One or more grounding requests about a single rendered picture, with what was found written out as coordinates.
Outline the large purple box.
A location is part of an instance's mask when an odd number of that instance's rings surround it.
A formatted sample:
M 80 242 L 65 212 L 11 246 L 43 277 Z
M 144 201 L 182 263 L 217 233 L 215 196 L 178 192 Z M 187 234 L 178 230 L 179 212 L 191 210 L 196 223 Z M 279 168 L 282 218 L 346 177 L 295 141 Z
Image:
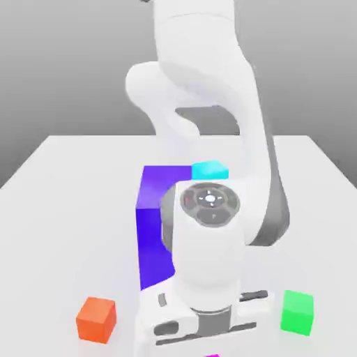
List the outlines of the large purple box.
M 146 165 L 143 168 L 135 208 L 141 290 L 174 274 L 172 255 L 161 239 L 160 203 L 172 185 L 191 178 L 190 165 Z

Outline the small orange cube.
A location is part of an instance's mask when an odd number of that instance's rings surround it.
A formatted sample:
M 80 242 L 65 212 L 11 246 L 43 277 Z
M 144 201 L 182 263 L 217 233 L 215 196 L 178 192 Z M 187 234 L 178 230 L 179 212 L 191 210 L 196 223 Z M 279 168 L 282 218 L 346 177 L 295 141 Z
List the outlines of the small orange cube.
M 88 297 L 75 321 L 79 339 L 107 344 L 116 325 L 116 303 Z

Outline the small cyan cube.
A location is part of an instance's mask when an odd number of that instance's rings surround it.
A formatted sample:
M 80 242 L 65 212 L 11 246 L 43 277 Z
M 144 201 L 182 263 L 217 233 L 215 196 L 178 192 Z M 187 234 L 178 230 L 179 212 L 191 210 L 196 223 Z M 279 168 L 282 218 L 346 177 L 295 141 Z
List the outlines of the small cyan cube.
M 196 162 L 192 165 L 192 180 L 219 180 L 228 178 L 228 168 L 218 160 Z

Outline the small green cube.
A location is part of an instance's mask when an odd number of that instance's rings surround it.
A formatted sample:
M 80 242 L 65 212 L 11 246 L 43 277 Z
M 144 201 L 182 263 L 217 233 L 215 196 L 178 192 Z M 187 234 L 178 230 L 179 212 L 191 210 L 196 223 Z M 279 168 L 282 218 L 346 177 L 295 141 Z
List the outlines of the small green cube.
M 310 336 L 313 321 L 313 295 L 285 290 L 280 329 L 299 335 Z

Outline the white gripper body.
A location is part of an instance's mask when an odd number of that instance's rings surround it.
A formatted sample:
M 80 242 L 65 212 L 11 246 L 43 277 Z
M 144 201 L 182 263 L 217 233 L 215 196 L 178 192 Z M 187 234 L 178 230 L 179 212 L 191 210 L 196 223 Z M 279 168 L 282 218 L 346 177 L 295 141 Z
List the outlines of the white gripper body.
M 273 336 L 273 321 L 261 319 L 246 331 L 184 340 L 157 346 L 135 323 L 135 357 L 268 357 Z

